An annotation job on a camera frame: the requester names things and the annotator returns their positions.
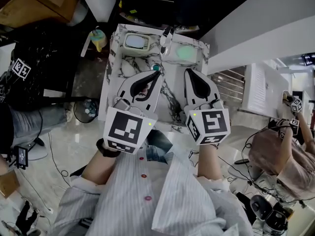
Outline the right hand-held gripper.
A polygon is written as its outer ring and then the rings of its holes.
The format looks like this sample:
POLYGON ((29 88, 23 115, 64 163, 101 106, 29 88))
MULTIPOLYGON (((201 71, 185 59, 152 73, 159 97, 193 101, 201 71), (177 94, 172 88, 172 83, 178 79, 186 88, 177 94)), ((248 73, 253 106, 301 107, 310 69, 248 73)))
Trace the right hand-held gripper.
POLYGON ((184 72, 187 106, 186 127, 199 146, 221 143, 231 133, 229 111, 221 102, 217 85, 205 74, 186 69, 184 72), (189 105, 202 104, 198 107, 189 105))

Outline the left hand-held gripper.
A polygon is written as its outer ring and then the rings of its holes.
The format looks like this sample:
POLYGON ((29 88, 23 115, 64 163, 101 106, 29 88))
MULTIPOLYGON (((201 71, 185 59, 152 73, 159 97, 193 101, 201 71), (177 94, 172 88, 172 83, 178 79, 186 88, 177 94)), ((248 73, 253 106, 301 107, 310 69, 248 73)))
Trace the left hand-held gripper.
MULTIPOLYGON (((159 71, 149 70, 124 80, 117 96, 146 112, 155 112, 163 76, 159 71)), ((104 143, 107 147, 136 154, 157 122, 148 118, 109 107, 107 109, 104 143)))

